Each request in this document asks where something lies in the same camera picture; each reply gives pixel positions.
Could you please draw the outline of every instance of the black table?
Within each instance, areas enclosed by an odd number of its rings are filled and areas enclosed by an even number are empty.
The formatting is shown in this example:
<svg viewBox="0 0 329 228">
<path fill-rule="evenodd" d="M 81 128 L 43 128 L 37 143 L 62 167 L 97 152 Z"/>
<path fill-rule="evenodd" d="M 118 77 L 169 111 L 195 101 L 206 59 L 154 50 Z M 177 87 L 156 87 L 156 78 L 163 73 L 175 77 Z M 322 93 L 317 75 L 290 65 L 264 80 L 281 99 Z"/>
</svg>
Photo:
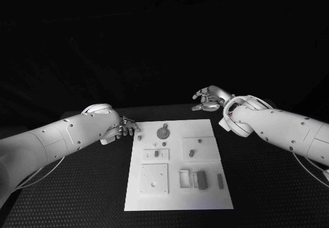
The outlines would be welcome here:
<svg viewBox="0 0 329 228">
<path fill-rule="evenodd" d="M 133 148 L 133 137 L 125 136 L 108 145 L 94 143 L 63 159 L 53 173 L 23 189 L 3 227 L 329 227 L 329 189 L 291 153 L 255 133 L 244 138 L 226 132 L 218 125 L 221 111 L 193 112 L 193 105 L 115 111 L 137 122 L 211 119 L 234 210 L 124 211 Z M 66 112 L 62 118 L 78 113 Z"/>
</svg>

